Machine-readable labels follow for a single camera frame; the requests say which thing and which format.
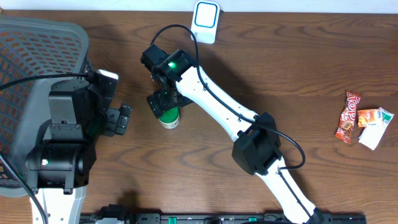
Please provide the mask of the green lid white jar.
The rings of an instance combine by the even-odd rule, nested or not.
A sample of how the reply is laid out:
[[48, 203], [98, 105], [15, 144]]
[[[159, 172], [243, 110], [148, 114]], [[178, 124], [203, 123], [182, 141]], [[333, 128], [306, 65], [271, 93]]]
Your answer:
[[162, 127], [166, 129], [173, 129], [178, 126], [180, 122], [180, 113], [177, 107], [164, 111], [163, 115], [159, 118]]

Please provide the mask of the red Top candy bar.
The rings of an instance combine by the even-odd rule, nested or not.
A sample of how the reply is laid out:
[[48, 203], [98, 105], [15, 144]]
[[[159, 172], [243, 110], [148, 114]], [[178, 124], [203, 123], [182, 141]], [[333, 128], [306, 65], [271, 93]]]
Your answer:
[[345, 108], [341, 112], [335, 136], [345, 143], [351, 143], [352, 132], [356, 121], [357, 107], [361, 96], [351, 91], [346, 91]]

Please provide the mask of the orange small carton box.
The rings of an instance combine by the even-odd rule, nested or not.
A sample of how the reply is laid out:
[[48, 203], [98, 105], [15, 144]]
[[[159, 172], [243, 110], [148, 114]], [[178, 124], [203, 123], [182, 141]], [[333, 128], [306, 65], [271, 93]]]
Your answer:
[[382, 126], [381, 109], [366, 109], [358, 111], [358, 126], [366, 128], [368, 126]]

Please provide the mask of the white blue medicine box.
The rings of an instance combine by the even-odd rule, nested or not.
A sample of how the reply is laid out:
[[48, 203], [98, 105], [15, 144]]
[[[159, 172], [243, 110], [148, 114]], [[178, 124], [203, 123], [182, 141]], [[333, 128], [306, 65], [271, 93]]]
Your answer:
[[371, 150], [375, 150], [381, 140], [388, 124], [391, 122], [394, 114], [379, 107], [382, 111], [382, 126], [368, 126], [363, 129], [359, 136], [359, 143], [364, 144]]

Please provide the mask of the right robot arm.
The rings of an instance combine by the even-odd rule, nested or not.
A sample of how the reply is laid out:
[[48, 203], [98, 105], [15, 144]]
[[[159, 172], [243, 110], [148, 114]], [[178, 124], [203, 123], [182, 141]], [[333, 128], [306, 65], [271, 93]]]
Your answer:
[[179, 121], [172, 111], [196, 103], [233, 141], [232, 157], [243, 171], [258, 176], [274, 194], [285, 218], [292, 223], [324, 223], [322, 212], [303, 194], [290, 175], [280, 151], [273, 117], [239, 104], [218, 87], [185, 51], [167, 54], [155, 44], [143, 51], [141, 64], [160, 89], [147, 97], [154, 116], [167, 127]]

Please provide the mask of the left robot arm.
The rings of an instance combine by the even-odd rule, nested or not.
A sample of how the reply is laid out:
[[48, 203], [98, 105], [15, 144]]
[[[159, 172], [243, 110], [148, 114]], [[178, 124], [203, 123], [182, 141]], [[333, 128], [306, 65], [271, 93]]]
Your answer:
[[28, 153], [27, 185], [33, 193], [34, 223], [78, 223], [100, 135], [123, 135], [132, 108], [111, 108], [118, 80], [71, 79], [49, 93], [50, 138]]

